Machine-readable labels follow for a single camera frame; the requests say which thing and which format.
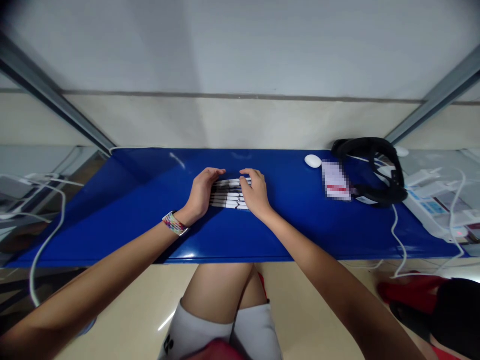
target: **blue desk surface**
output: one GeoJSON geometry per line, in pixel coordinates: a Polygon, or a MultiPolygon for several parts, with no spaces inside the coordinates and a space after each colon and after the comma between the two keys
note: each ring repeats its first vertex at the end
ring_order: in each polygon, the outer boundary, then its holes
{"type": "MultiPolygon", "coordinates": [[[[274,209],[339,260],[400,259],[402,251],[391,234],[393,210],[327,199],[321,169],[309,168],[304,162],[308,154],[335,161],[326,150],[116,150],[67,205],[65,223],[45,249],[39,266],[95,264],[158,224],[169,211],[180,209],[189,197],[193,179],[206,167],[226,169],[222,179],[238,178],[244,168],[261,170],[274,209]]],[[[349,159],[345,169],[352,182],[380,184],[365,162],[349,159]]],[[[454,245],[429,235],[403,204],[397,205],[397,210],[396,234],[409,258],[457,254],[454,245]]],[[[39,236],[37,246],[9,266],[29,267],[56,221],[39,236]]],[[[158,262],[291,260],[282,244],[251,212],[211,207],[189,235],[179,239],[158,262]]]]}

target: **tiled floor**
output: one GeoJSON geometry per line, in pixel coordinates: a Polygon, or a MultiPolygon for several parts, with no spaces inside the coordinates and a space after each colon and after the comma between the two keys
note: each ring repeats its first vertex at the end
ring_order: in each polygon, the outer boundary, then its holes
{"type": "MultiPolygon", "coordinates": [[[[377,278],[387,276],[382,270],[395,269],[396,262],[389,263],[393,265],[385,264],[375,272],[349,269],[375,292],[377,278]]],[[[353,264],[365,265],[364,262],[353,264]]],[[[407,265],[408,268],[435,267],[422,260],[412,260],[407,265]]],[[[190,264],[151,266],[99,316],[93,329],[73,341],[58,359],[156,359],[169,323],[162,325],[175,310],[196,267],[190,264]]],[[[363,359],[352,336],[295,263],[264,263],[259,270],[265,278],[286,360],[363,359]]],[[[478,268],[467,267],[463,271],[462,277],[468,277],[478,273],[478,268]]],[[[426,343],[411,336],[425,348],[429,360],[436,359],[426,343]]]]}

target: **white mouse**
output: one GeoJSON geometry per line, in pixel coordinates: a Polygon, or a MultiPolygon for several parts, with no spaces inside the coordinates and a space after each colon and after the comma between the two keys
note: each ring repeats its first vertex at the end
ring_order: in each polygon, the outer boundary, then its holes
{"type": "Polygon", "coordinates": [[[322,166],[322,160],[317,155],[313,155],[313,154],[305,156],[305,162],[309,167],[314,169],[317,169],[320,166],[322,166]]]}
{"type": "Polygon", "coordinates": [[[395,146],[395,150],[399,158],[405,158],[410,154],[410,151],[401,146],[395,146]]]}

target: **blurred card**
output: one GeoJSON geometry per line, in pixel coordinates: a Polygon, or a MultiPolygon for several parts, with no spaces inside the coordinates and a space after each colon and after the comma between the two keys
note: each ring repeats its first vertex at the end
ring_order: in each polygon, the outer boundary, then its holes
{"type": "Polygon", "coordinates": [[[352,191],[347,175],[338,162],[324,161],[321,165],[327,198],[352,201],[352,191]]]}

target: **black headset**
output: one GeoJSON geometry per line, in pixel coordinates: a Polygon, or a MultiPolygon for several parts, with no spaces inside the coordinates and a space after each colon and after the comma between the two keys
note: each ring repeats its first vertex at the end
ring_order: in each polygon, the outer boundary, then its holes
{"type": "Polygon", "coordinates": [[[373,172],[388,181],[387,189],[375,188],[367,184],[354,184],[353,197],[357,200],[376,207],[385,207],[401,203],[407,198],[404,172],[397,156],[397,150],[387,140],[380,137],[341,139],[335,141],[331,152],[333,156],[340,159],[341,163],[345,161],[347,155],[367,158],[373,172]],[[395,170],[391,172],[391,178],[377,170],[375,165],[377,154],[385,156],[395,166],[395,170]]]}

